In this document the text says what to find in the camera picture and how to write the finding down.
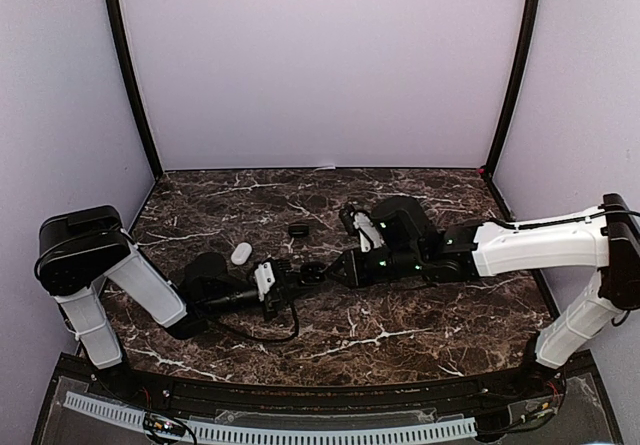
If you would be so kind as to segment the white earbud charging case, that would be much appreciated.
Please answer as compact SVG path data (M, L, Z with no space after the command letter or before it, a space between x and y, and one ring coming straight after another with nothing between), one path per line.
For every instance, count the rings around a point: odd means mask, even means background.
M233 250L230 259L235 266L241 266L248 262L253 248L248 242L239 243Z

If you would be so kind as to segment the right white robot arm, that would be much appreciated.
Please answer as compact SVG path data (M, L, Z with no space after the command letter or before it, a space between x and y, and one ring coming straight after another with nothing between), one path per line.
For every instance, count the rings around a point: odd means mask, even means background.
M417 199L393 196L371 212L340 212L345 229L362 236L327 275L350 288L403 278L428 283L471 282L503 273L591 267L584 291L530 343L510 378L521 399L534 397L549 374L606 324L639 307L638 213L615 193L574 214L524 222L492 219L438 230Z

